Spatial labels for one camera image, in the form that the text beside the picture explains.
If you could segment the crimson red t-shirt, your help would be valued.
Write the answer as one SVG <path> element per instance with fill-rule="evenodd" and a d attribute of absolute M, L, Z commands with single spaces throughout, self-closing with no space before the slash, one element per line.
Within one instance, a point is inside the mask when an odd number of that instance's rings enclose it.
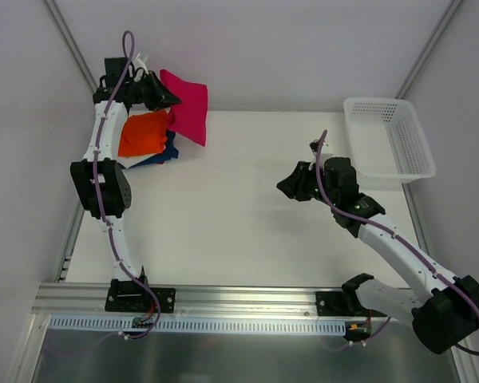
<path fill-rule="evenodd" d="M 208 87 L 185 81 L 166 69 L 160 71 L 160 79 L 180 99 L 179 104 L 170 107 L 168 130 L 204 147 L 207 143 Z"/>

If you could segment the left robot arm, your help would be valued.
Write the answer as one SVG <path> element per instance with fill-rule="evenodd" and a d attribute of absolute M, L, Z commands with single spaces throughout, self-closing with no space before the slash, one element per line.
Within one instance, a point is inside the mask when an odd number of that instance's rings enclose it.
<path fill-rule="evenodd" d="M 173 95 L 149 70 L 142 56 L 105 59 L 105 75 L 93 94 L 95 123 L 89 147 L 70 174 L 81 205 L 100 225 L 113 262 L 105 310 L 122 313 L 173 312 L 176 291 L 152 288 L 128 236 L 126 211 L 133 196 L 120 162 L 122 129 L 134 105 L 155 111 L 173 105 Z"/>

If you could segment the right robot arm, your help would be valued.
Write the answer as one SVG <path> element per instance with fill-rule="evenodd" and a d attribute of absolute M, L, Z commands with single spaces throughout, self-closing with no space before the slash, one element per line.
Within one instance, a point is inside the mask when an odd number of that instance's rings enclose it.
<path fill-rule="evenodd" d="M 456 276 L 402 235 L 386 210 L 359 190 L 350 159 L 300 161 L 276 187 L 289 199 L 326 204 L 335 222 L 378 253 L 409 287 L 401 290 L 359 274 L 342 285 L 342 310 L 354 316 L 373 310 L 394 318 L 433 353 L 457 347 L 479 356 L 479 283 L 469 275 Z"/>

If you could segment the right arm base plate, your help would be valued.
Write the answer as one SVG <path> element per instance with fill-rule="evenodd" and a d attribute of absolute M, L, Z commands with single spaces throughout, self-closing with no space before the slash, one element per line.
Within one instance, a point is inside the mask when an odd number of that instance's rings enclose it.
<path fill-rule="evenodd" d="M 315 293 L 315 305 L 318 316 L 341 317 L 375 317 L 386 315 L 378 311 L 368 310 L 361 306 L 358 299 L 342 290 L 322 290 Z"/>

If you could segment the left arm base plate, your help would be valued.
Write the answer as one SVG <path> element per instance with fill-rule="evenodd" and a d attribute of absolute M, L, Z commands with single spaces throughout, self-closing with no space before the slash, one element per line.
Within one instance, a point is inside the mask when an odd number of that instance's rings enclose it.
<path fill-rule="evenodd" d="M 158 306 L 150 293 L 133 280 L 118 281 L 113 279 L 108 289 L 105 301 L 105 311 L 115 313 L 171 314 L 176 302 L 176 290 L 167 287 L 151 287 L 152 293 L 158 299 Z"/>

